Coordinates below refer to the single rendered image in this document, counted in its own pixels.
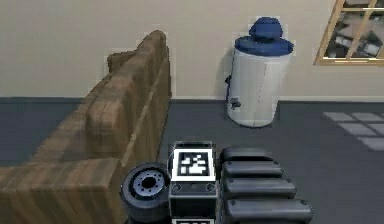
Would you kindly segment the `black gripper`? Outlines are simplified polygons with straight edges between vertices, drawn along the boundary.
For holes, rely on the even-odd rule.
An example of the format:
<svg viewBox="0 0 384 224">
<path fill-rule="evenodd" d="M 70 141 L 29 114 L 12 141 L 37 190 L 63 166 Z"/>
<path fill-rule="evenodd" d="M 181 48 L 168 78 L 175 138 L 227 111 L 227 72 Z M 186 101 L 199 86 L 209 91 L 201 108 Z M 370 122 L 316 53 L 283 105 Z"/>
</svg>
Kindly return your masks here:
<svg viewBox="0 0 384 224">
<path fill-rule="evenodd" d="M 149 162 L 132 169 L 120 186 L 130 224 L 169 224 L 169 185 L 165 164 Z"/>
</svg>

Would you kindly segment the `wooden framed window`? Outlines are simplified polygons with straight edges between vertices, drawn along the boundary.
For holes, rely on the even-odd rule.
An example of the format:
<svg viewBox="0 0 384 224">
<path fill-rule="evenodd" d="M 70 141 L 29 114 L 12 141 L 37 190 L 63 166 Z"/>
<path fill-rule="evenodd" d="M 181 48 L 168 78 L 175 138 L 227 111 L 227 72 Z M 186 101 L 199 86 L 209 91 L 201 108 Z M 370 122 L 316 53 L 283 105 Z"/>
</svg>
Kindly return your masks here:
<svg viewBox="0 0 384 224">
<path fill-rule="evenodd" d="M 336 0 L 314 64 L 384 67 L 384 0 Z"/>
</svg>

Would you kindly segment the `white bin with blue lid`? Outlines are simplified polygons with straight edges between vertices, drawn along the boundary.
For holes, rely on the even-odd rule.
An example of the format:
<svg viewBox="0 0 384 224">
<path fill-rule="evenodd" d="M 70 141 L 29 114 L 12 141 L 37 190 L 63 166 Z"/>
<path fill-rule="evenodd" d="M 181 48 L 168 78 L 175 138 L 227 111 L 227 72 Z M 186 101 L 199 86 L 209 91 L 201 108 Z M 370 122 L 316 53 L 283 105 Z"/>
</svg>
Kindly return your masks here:
<svg viewBox="0 0 384 224">
<path fill-rule="evenodd" d="M 234 123 L 259 128 L 273 122 L 293 50 L 275 17 L 258 18 L 246 36 L 235 40 L 225 79 L 226 112 Z"/>
</svg>

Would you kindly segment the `brown sofa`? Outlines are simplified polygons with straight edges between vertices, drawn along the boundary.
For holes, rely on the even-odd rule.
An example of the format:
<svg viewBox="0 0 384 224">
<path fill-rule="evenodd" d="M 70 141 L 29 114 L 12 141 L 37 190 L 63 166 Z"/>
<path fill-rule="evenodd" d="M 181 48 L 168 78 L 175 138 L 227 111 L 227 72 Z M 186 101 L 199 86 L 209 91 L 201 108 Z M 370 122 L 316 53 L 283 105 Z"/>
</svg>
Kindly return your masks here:
<svg viewBox="0 0 384 224">
<path fill-rule="evenodd" d="M 19 166 L 0 166 L 0 224 L 124 224 L 119 196 L 156 160 L 171 93 L 163 32 L 109 56 L 109 74 Z"/>
</svg>

